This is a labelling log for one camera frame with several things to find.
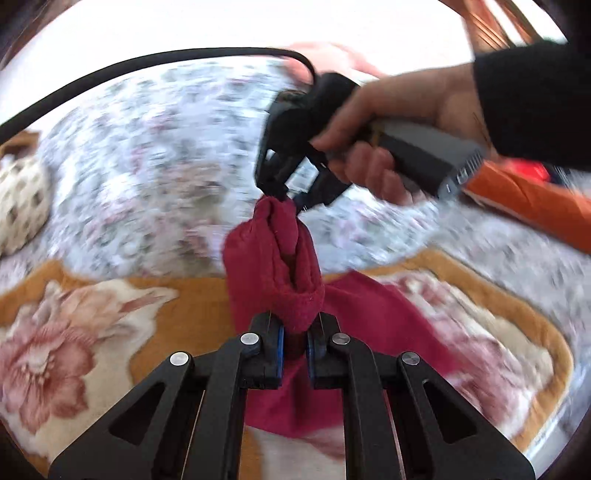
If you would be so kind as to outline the black sleeved right forearm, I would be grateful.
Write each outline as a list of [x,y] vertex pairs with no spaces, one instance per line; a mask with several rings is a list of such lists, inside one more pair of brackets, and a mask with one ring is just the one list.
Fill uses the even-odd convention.
[[590,170],[590,52],[543,41],[476,58],[474,78],[498,154]]

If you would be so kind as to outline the person's right hand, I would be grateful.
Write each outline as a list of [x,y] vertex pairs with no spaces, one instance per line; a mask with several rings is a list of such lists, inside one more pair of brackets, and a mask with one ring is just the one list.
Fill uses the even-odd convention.
[[395,205],[412,205],[424,194],[406,189],[389,151],[353,141],[377,118],[409,119],[492,148],[472,64],[391,76],[356,89],[311,145],[332,156],[329,169],[342,182]]

